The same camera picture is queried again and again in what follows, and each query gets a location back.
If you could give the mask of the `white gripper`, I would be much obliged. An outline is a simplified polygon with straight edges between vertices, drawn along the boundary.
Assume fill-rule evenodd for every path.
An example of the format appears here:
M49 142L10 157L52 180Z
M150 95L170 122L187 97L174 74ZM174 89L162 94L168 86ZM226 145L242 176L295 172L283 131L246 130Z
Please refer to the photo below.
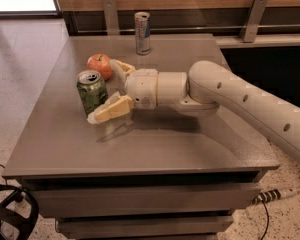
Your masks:
M136 109L154 109L157 106L158 71L156 69L136 70L133 65L117 59L110 60L110 66L119 79L125 83L128 95L112 94L104 104L91 112L87 121L101 124L129 114Z

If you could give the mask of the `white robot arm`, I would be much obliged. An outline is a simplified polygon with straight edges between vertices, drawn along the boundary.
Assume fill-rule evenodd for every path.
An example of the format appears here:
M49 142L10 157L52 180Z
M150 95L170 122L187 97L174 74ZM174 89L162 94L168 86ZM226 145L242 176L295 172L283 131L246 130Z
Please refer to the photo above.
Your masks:
M111 68L125 85L89 113L101 124L134 109L171 108L181 114L212 114L221 106L241 117L300 163L300 108L268 93L211 61L198 61L188 72L138 69L118 60Z

